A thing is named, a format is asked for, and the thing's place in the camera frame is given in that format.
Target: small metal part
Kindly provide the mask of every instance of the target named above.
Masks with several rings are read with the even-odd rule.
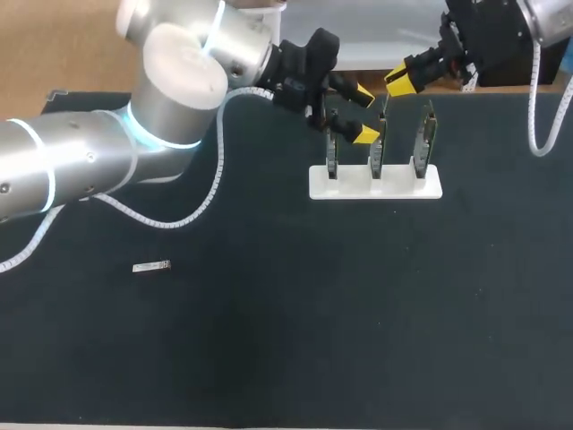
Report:
[[[414,146],[414,170],[418,179],[426,178],[430,156],[438,130],[438,119],[432,102],[423,107],[423,117]]]
[[[143,264],[134,264],[133,273],[141,273],[143,271],[163,271],[171,269],[171,262],[165,260],[163,262],[145,262]]]
[[[382,177],[382,166],[384,164],[384,150],[386,149],[386,106],[380,113],[380,138],[370,145],[370,169],[372,179]]]
[[[329,128],[326,130],[326,167],[329,179],[338,179],[338,142]]]

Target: black table surface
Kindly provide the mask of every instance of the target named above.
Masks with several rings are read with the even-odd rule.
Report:
[[[127,100],[72,93],[46,111]],[[387,162],[407,162],[424,100],[390,102]],[[161,231],[70,204],[0,277],[0,422],[573,426],[573,121],[537,159],[525,95],[432,101],[438,201],[310,200],[321,136],[245,97],[227,111],[220,190],[192,225]],[[558,101],[540,95],[540,136]],[[183,218],[210,187],[215,136],[177,182],[118,199]],[[40,220],[0,226],[0,260]],[[171,271],[132,273],[164,259]]]

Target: cable wrap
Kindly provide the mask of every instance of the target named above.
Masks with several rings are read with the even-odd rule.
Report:
[[[569,81],[565,92],[563,93],[563,98],[557,108],[557,114],[553,120],[552,130],[549,133],[547,142],[542,148],[537,146],[536,134],[535,134],[535,104],[537,101],[537,83],[539,82],[539,70],[541,68],[541,46],[539,43],[534,42],[534,66],[531,73],[531,86],[529,91],[529,111],[528,111],[528,132],[529,132],[529,149],[536,157],[544,157],[549,154],[557,137],[559,136],[559,131],[567,114],[567,109],[569,108],[569,103],[571,98],[573,98],[573,78]]]
[[[274,94],[271,91],[264,90],[264,89],[257,88],[257,87],[240,88],[238,90],[232,90],[227,94],[227,96],[225,97],[225,100],[223,101],[223,103],[219,107],[219,110],[217,113],[218,162],[217,162],[217,171],[215,173],[215,178],[213,179],[213,183],[211,185],[209,193],[207,194],[207,197],[205,197],[205,200],[203,201],[203,203],[191,215],[189,215],[186,218],[180,219],[178,221],[174,221],[174,222],[156,221],[154,219],[150,219],[144,215],[141,215],[140,213],[134,211],[131,208],[128,208],[123,203],[119,202],[118,200],[114,199],[113,197],[110,197],[109,195],[99,194],[99,195],[95,195],[94,198],[111,205],[112,207],[121,211],[122,213],[124,213],[128,217],[135,219],[136,221],[138,221],[142,224],[145,224],[146,226],[153,227],[153,228],[175,229],[175,228],[181,228],[181,227],[187,226],[187,225],[191,224],[192,222],[194,222],[196,219],[198,219],[200,217],[200,215],[202,215],[202,213],[205,210],[207,210],[207,208],[209,207],[209,205],[213,201],[213,198],[215,197],[215,194],[217,193],[218,186],[221,182],[221,177],[223,176],[223,169],[225,166],[225,136],[224,136],[223,120],[224,120],[225,108],[227,106],[227,103],[235,97],[247,96],[247,95],[258,96],[258,97],[261,97],[261,98],[264,98],[267,100],[273,100],[273,97],[274,97]],[[31,241],[28,243],[28,245],[20,253],[15,255],[13,258],[11,258],[5,262],[0,262],[0,273],[4,273],[6,271],[9,271],[9,270],[13,269],[14,267],[25,262],[28,258],[30,258],[30,256],[34,253],[34,251],[36,251],[40,242],[42,241],[42,239],[46,235],[50,226],[54,222],[54,219],[56,219],[57,215],[60,213],[60,211],[63,208],[64,208],[64,206],[60,206],[60,207],[52,209],[51,211],[49,211],[47,213],[46,217],[44,218],[44,220],[40,224],[38,230],[34,234],[34,237],[31,239]]]

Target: white stand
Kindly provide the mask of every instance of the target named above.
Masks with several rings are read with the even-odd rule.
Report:
[[[326,166],[312,166],[309,191],[313,200],[432,200],[442,196],[440,175],[428,166],[425,179],[410,164],[382,166],[381,179],[372,179],[370,160],[361,166],[338,166],[338,179],[329,179]]]

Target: coiled cable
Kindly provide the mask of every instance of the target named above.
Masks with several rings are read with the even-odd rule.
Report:
[[[528,132],[529,132],[529,149],[536,157],[543,157],[549,154],[553,147],[555,146],[555,142],[557,141],[557,137],[559,136],[559,132],[561,126],[563,124],[563,119],[565,119],[565,115],[567,114],[567,109],[569,108],[569,103],[571,102],[571,98],[573,98],[573,78],[569,81],[565,92],[563,93],[563,98],[557,108],[557,114],[555,115],[555,119],[553,120],[552,130],[549,133],[549,137],[547,142],[542,148],[537,146],[537,140],[535,136],[535,104],[537,101],[537,83],[539,81],[539,70],[541,67],[541,46],[539,43],[534,41],[534,66],[531,73],[531,86],[529,91],[529,111],[528,111]]]

